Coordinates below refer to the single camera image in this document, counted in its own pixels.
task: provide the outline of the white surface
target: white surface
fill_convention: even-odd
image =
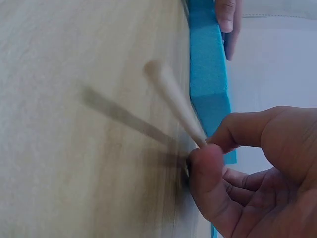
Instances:
[[[233,111],[261,111],[278,105],[317,107],[316,46],[317,21],[243,19],[228,67]],[[259,148],[239,148],[237,160],[230,167],[246,173],[271,167]]]
[[[244,0],[243,14],[317,19],[317,0]]]

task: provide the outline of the white fabric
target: white fabric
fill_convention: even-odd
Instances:
[[[317,19],[317,0],[243,0],[244,17],[300,17]]]

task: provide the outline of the fingernail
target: fingernail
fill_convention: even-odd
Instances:
[[[233,22],[230,20],[222,20],[220,21],[221,31],[224,33],[229,33],[233,30]]]

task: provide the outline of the knuckle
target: knuckle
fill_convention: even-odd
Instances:
[[[221,11],[224,13],[232,14],[236,8],[236,2],[234,0],[228,0],[222,3]]]
[[[247,181],[248,181],[249,175],[245,175],[241,182],[241,188],[247,189]]]

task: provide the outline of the beige surface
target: beige surface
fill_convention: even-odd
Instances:
[[[1,238],[208,237],[142,76],[164,58],[188,93],[188,41],[178,0],[0,0]]]

